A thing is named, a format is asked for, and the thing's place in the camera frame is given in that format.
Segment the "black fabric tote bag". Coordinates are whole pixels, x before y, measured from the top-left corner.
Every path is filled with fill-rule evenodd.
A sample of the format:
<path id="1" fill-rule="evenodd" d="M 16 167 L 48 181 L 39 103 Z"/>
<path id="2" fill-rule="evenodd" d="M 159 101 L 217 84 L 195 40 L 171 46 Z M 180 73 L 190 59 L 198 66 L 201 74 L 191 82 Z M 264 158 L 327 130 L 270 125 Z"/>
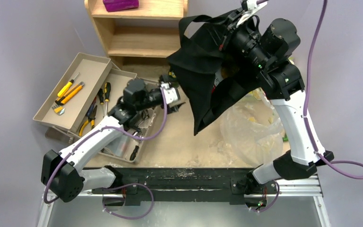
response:
<path id="1" fill-rule="evenodd" d="M 219 48 L 231 10 L 217 17 L 195 15 L 179 21 L 180 48 L 166 59 L 190 101 L 193 134 L 209 126 L 249 92 L 259 88 L 254 68 L 244 63 L 237 72 L 215 85 L 216 73 L 227 59 Z"/>

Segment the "clear plastic grocery bag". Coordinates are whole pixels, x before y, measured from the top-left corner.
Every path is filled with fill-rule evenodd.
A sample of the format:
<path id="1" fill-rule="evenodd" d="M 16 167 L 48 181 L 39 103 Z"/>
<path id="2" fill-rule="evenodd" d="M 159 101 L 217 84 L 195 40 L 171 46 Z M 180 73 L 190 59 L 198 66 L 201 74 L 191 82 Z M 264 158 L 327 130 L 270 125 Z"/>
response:
<path id="1" fill-rule="evenodd" d="M 262 89 L 249 92 L 221 116 L 221 134 L 233 153 L 250 167 L 284 153 L 284 127 Z"/>

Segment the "red chips snack bag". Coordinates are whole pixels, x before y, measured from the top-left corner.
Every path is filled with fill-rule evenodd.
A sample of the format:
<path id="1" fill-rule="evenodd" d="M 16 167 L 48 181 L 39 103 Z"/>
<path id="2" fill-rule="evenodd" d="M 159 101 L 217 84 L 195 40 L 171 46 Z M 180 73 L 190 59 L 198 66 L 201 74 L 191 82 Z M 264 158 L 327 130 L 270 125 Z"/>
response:
<path id="1" fill-rule="evenodd" d="M 214 84 L 211 93 L 213 93 L 216 87 L 225 79 L 233 77 L 233 71 L 230 64 L 223 64 L 221 68 L 215 73 Z"/>

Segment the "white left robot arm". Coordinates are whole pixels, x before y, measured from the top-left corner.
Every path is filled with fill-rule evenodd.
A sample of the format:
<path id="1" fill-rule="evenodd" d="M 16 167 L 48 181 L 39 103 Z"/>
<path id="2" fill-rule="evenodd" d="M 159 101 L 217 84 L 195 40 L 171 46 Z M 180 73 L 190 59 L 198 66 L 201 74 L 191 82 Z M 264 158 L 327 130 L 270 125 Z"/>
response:
<path id="1" fill-rule="evenodd" d="M 69 202 L 82 191 L 105 188 L 109 193 L 121 190 L 121 174 L 111 166 L 85 170 L 84 167 L 97 153 L 113 140 L 128 136 L 145 141 L 157 137 L 165 127 L 167 115 L 180 101 L 179 83 L 160 81 L 148 90 L 143 79 L 132 79 L 117 103 L 100 123 L 72 145 L 60 152 L 48 151 L 43 157 L 41 182 L 45 185 L 43 201 L 46 204 L 61 199 Z M 135 136 L 127 130 L 136 126 L 142 111 L 160 106 L 164 117 L 160 129 L 151 136 Z"/>

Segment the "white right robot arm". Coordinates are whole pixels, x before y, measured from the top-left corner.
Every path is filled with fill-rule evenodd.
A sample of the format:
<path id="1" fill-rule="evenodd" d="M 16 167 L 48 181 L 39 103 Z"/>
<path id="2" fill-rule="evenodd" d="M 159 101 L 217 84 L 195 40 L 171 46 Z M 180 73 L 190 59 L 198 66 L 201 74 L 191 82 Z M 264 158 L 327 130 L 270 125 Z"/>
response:
<path id="1" fill-rule="evenodd" d="M 309 86 L 289 57 L 301 40 L 296 26 L 284 18 L 274 19 L 264 33 L 259 32 L 259 17 L 231 13 L 225 22 L 219 49 L 231 55 L 239 67 L 225 91 L 223 107 L 239 101 L 250 91 L 261 88 L 275 108 L 290 141 L 290 149 L 272 162 L 262 164 L 247 174 L 246 185 L 259 192 L 276 180 L 306 179 L 317 167 L 334 159 L 319 142 L 306 101 Z"/>

